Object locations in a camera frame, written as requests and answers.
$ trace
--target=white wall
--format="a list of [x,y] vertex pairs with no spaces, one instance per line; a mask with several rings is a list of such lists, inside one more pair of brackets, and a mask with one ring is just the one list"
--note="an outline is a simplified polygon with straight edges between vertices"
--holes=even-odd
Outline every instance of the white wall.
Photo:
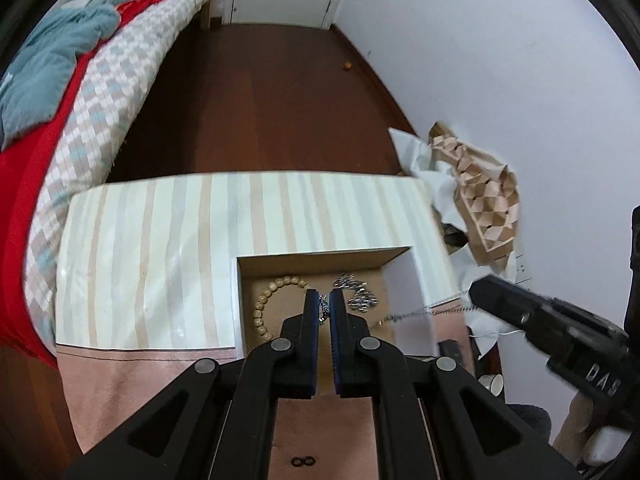
[[[640,204],[640,74],[587,0],[342,0],[335,22],[419,135],[436,120],[510,163],[536,289],[622,324]],[[500,342],[511,402],[554,433],[572,390],[521,336]]]

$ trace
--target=beaded bracelet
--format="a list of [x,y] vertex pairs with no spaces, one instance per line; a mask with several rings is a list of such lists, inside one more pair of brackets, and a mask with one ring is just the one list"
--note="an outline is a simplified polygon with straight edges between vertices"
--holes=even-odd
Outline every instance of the beaded bracelet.
[[278,278],[271,282],[268,288],[265,288],[258,298],[257,303],[255,304],[254,310],[254,326],[258,330],[258,334],[265,341],[271,341],[273,336],[268,332],[266,327],[264,326],[264,321],[262,320],[262,311],[264,310],[264,306],[269,301],[269,298],[276,292],[279,288],[287,285],[297,285],[300,288],[307,288],[308,284],[302,278],[297,276],[285,276],[284,278]]

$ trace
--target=brown patterned bag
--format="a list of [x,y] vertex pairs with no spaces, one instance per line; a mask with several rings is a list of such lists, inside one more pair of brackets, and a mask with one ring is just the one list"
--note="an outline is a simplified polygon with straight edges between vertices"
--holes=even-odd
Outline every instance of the brown patterned bag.
[[444,124],[429,132],[434,160],[452,165],[458,181],[456,207],[468,229],[469,246],[478,264],[513,251],[520,195],[515,174],[488,153],[467,146]]

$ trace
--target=cardboard box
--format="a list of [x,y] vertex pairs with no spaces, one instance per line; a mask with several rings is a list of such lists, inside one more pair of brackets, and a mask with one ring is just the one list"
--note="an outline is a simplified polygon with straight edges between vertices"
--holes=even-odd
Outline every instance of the cardboard box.
[[[398,346],[406,355],[437,355],[438,346],[431,319],[414,317],[396,324],[376,326],[386,314],[402,314],[423,306],[422,284],[418,277],[414,253],[409,247],[336,251],[322,253],[273,254],[241,256],[232,264],[234,333],[238,358],[246,356],[264,342],[254,326],[254,310],[258,297],[276,278],[299,276],[321,294],[334,288],[334,280],[343,271],[353,272],[357,280],[367,282],[367,288],[378,299],[378,305],[368,312],[348,312],[364,317],[371,335]],[[344,290],[345,301],[353,292]],[[302,313],[305,291],[289,285],[274,293],[262,311],[267,330],[280,335],[282,321]],[[319,333],[320,392],[333,391],[331,336],[329,322]]]

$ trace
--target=red sheet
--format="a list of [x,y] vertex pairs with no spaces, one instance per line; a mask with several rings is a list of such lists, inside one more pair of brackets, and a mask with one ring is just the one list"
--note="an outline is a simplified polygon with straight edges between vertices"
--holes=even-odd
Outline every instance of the red sheet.
[[[123,27],[162,0],[133,0],[117,7]],[[86,67],[100,48],[78,59],[76,70],[53,120],[0,153],[0,342],[37,357],[53,368],[56,358],[43,345],[31,323],[22,291],[22,270],[31,219],[58,139],[78,94]]]

